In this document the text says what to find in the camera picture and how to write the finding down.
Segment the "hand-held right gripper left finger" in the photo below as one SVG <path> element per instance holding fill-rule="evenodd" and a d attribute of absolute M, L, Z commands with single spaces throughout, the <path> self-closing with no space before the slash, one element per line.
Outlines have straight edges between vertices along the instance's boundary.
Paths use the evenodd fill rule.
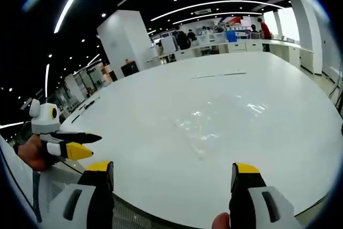
<path fill-rule="evenodd" d="M 113 162 L 88 166 L 77 183 L 51 202 L 50 228 L 111 228 L 114 210 Z"/>

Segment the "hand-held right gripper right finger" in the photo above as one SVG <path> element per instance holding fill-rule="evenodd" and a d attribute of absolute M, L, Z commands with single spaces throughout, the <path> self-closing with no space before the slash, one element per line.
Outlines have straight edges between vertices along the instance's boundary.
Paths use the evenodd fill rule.
<path fill-rule="evenodd" d="M 230 192 L 231 228 L 302 228 L 291 202 L 256 167 L 233 163 Z"/>

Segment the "person's left hand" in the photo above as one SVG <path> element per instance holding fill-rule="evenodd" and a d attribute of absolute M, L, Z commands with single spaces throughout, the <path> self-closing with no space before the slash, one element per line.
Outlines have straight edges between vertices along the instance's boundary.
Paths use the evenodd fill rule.
<path fill-rule="evenodd" d="M 48 153 L 38 135 L 33 134 L 24 144 L 15 144 L 14 152 L 32 170 L 42 172 L 58 162 L 58 159 Z"/>

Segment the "person's right hand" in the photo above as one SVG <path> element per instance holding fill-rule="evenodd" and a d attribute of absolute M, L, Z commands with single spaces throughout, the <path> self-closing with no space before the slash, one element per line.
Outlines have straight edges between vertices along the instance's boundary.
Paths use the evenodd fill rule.
<path fill-rule="evenodd" d="M 218 214 L 212 222 L 211 229 L 230 229 L 230 216 L 223 212 Z"/>

